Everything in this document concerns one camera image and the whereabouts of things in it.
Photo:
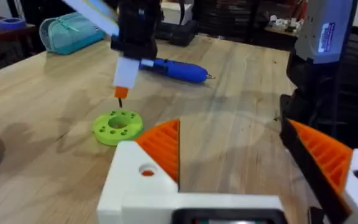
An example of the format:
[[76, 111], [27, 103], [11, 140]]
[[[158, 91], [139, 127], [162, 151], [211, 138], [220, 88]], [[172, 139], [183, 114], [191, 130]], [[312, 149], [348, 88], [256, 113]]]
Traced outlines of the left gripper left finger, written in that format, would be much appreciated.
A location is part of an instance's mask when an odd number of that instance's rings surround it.
[[117, 145], [97, 206], [99, 223], [123, 223], [130, 194], [177, 193], [180, 180], [180, 120], [158, 124]]

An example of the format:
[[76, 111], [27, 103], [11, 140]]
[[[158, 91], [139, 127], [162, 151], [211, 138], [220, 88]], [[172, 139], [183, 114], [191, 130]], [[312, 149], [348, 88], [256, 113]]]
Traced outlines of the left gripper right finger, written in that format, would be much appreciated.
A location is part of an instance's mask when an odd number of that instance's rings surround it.
[[358, 148], [292, 119], [282, 120], [280, 138], [319, 202], [308, 223], [358, 223]]

